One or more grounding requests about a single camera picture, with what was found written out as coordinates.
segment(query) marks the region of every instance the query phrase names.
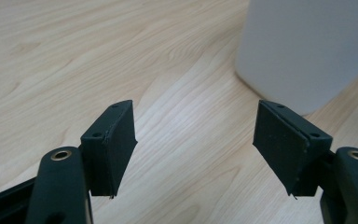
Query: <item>white object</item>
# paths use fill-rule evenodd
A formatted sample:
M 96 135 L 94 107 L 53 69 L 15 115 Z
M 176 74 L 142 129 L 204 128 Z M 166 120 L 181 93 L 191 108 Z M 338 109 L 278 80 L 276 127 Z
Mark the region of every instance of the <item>white object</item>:
M 235 66 L 267 100 L 311 113 L 358 76 L 358 0 L 251 0 Z

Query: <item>light wood table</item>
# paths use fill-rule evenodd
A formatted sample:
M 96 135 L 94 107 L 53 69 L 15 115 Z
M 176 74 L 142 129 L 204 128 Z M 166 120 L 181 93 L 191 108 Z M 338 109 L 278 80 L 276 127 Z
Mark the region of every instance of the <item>light wood table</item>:
M 257 96 L 236 76 L 248 1 L 0 0 L 0 191 L 132 99 L 139 141 L 95 223 L 322 223 L 252 146 Z M 358 78 L 308 120 L 358 147 Z

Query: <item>wooden table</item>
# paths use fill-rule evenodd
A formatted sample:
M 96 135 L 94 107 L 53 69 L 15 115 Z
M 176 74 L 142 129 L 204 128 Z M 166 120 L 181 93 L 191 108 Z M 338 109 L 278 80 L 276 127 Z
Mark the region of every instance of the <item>wooden table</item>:
M 0 0 L 0 191 L 132 99 L 139 141 L 95 223 L 322 223 L 252 146 L 259 96 L 236 76 L 248 1 Z M 306 118 L 358 147 L 358 78 Z

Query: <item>black plastic part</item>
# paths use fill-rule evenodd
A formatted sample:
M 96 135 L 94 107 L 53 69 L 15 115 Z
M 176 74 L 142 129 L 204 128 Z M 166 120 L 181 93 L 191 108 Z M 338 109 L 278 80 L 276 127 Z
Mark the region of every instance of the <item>black plastic part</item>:
M 23 223 L 34 187 L 34 178 L 0 192 L 0 224 Z
M 318 187 L 315 163 L 327 154 L 332 137 L 289 108 L 260 101 L 254 145 L 287 193 L 313 196 Z
M 316 163 L 316 175 L 318 176 L 318 185 L 324 190 L 324 194 L 329 199 L 337 203 L 344 204 L 341 190 L 337 183 L 337 177 L 334 173 L 334 162 L 337 159 L 336 154 L 328 151 Z
M 92 196 L 116 196 L 135 140 L 132 101 L 109 106 L 81 136 Z
M 358 148 L 342 147 L 337 150 L 334 173 L 346 204 L 346 223 L 358 223 Z
M 42 158 L 25 223 L 92 223 L 90 197 L 78 148 L 57 148 Z
M 347 217 L 347 208 L 344 203 L 332 199 L 325 192 L 321 198 L 321 210 L 324 224 L 342 224 Z

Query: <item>wood grain surface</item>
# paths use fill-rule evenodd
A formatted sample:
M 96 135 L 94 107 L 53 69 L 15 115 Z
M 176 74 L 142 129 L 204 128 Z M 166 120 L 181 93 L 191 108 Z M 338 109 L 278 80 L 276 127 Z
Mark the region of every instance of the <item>wood grain surface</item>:
M 235 74 L 248 1 L 0 0 L 0 191 L 111 104 L 139 141 L 95 223 L 323 223 L 252 146 L 260 99 Z M 358 147 L 358 78 L 308 120 Z

